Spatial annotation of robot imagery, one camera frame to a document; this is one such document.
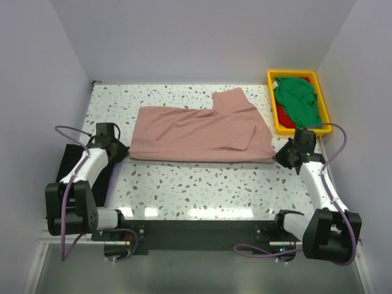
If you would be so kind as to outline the pink t shirt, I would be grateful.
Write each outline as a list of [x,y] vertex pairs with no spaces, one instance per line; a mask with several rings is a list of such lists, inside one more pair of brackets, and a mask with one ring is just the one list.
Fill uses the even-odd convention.
[[129,156],[173,162],[268,162],[272,133],[241,88],[212,95],[211,109],[141,107]]

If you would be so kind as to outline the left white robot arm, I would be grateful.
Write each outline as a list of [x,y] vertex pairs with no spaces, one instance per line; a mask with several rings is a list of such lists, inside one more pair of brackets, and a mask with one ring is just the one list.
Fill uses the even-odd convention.
[[45,188],[50,235],[88,234],[117,228],[122,214],[105,207],[114,168],[128,155],[113,122],[96,124],[88,142],[66,145],[56,181]]

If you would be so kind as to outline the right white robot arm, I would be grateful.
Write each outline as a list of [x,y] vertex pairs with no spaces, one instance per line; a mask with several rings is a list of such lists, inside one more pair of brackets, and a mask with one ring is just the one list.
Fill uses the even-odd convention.
[[295,169],[300,176],[314,212],[312,217],[306,217],[297,211],[281,210],[274,226],[300,240],[305,257],[347,266],[356,255],[362,219],[343,204],[328,175],[329,162],[315,152],[315,145],[314,131],[297,129],[276,153],[277,163]]

